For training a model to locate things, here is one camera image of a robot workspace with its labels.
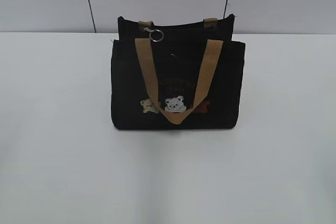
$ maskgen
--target white wall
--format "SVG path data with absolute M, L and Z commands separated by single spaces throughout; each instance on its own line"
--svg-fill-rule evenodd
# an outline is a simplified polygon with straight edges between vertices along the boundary
M 181 24 L 221 18 L 225 0 L 91 0 L 97 32 L 117 17 Z M 0 31 L 93 32 L 87 0 L 0 0 Z M 334 0 L 229 0 L 236 33 L 336 34 Z
M 0 31 L 93 32 L 88 0 L 0 0 Z
M 336 34 L 335 0 L 229 0 L 237 33 Z

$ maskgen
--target bag strap loop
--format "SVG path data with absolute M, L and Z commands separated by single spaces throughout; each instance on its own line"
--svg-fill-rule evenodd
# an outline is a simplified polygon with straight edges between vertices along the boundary
M 223 41 L 208 40 L 199 70 L 194 103 L 191 109 L 173 113 L 163 110 L 159 104 L 159 85 L 153 59 L 151 40 L 135 39 L 135 47 L 149 98 L 155 107 L 173 124 L 181 124 L 186 117 L 206 98 L 221 54 Z
M 206 18 L 203 20 L 204 22 L 204 28 L 209 28 L 209 27 L 217 27 L 217 18 Z
M 217 22 L 218 22 L 217 18 L 206 18 L 206 19 L 203 20 L 203 23 L 204 23 L 203 27 L 204 28 L 209 28 L 209 27 L 216 28 L 217 27 Z M 139 30 L 140 31 L 143 31 L 143 29 L 146 28 L 146 27 L 154 26 L 153 21 L 148 21 L 148 22 L 139 21 L 138 24 L 139 24 Z
M 146 27 L 154 26 L 153 21 L 148 21 L 148 22 L 139 21 L 138 24 L 139 24 L 139 30 L 140 31 L 143 31 L 143 29 L 146 28 Z

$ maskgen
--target beige bear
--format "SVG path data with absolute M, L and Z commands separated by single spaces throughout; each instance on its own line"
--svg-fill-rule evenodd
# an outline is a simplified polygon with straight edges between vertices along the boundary
M 147 113 L 149 111 L 154 112 L 155 114 L 159 113 L 159 110 L 155 107 L 154 103 L 150 98 L 141 101 L 140 104 L 143 106 L 143 113 Z

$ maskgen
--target black canvas bag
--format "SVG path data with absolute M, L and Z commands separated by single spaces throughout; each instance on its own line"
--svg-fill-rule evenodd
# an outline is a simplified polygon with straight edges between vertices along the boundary
M 227 31 L 218 29 L 218 23 L 162 28 L 118 21 L 123 36 L 114 41 L 111 59 L 111 116 L 116 128 L 231 129 L 236 125 L 245 44 L 231 41 L 233 23 Z M 125 30 L 125 24 L 136 25 Z M 155 33 L 162 33 L 160 42 L 148 39 Z
M 118 32 L 119 40 L 148 38 L 148 32 L 143 30 L 146 27 L 163 31 L 166 39 L 173 37 L 174 40 L 186 38 L 189 40 L 198 40 L 200 36 L 208 39 L 214 39 L 214 36 L 216 36 L 216 39 L 219 40 L 231 40 L 234 22 L 235 16 L 233 14 L 224 19 L 207 18 L 202 22 L 177 26 L 156 26 L 153 21 L 133 22 L 119 17 Z

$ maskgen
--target white table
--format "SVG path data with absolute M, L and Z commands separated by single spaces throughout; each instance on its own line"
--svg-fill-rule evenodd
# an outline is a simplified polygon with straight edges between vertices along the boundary
M 1 224 L 335 224 L 336 36 L 236 35 L 235 129 L 117 131 L 116 34 L 0 34 Z

